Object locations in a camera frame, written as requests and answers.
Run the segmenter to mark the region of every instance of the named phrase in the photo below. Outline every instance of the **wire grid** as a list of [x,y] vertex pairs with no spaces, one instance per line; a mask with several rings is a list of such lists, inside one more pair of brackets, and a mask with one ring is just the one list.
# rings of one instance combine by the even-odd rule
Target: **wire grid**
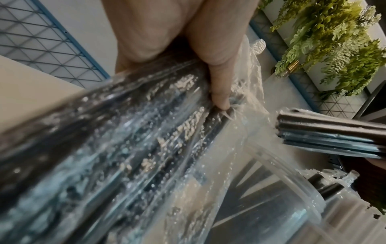
[[[264,12],[259,11],[252,21],[265,35],[264,40],[267,46],[270,45],[276,54],[281,57],[288,49],[288,46],[277,31],[272,32],[270,30],[272,24]],[[320,112],[325,115],[352,119],[368,98],[362,92],[358,96],[330,96],[326,101],[321,101],[318,95],[319,90],[304,69],[296,71],[293,76],[297,78],[312,102],[320,109]]]
[[0,55],[83,88],[106,77],[31,0],[0,0]]

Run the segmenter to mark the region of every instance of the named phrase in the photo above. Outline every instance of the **hand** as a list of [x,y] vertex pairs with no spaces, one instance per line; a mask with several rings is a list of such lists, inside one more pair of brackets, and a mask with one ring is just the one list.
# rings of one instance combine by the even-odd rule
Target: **hand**
[[226,110],[238,49],[258,2],[102,0],[118,41],[115,71],[155,58],[183,35],[209,66],[214,104]]

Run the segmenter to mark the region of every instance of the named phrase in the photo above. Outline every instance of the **bundle of metal rods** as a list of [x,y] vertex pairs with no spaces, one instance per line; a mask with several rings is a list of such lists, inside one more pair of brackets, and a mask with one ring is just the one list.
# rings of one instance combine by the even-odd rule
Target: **bundle of metal rods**
[[173,48],[0,135],[0,243],[141,236],[228,120],[206,64]]
[[386,125],[341,119],[302,109],[277,117],[284,144],[328,154],[386,159]]

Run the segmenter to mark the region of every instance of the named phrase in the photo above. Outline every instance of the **clear plastic bag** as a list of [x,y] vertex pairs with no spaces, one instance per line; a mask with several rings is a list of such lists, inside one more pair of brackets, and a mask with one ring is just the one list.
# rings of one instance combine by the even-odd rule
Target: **clear plastic bag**
[[[4,132],[0,242],[140,242],[170,199],[184,198],[178,189],[197,184],[201,194],[216,185],[208,221],[191,227],[201,234],[190,240],[203,241],[231,177],[226,159],[253,130],[244,114],[265,114],[256,61],[244,39],[226,113],[209,99],[207,66],[187,46],[174,44],[135,72]],[[237,137],[211,146],[222,131]],[[204,160],[216,164],[199,170]],[[214,172],[219,177],[209,180]],[[184,221],[193,223],[187,215]]]

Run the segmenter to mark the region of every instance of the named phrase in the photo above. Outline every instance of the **fingernail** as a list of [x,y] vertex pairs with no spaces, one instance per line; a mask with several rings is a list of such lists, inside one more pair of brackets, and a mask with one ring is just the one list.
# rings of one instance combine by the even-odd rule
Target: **fingernail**
[[219,95],[212,95],[213,103],[222,110],[228,110],[230,108],[229,98]]

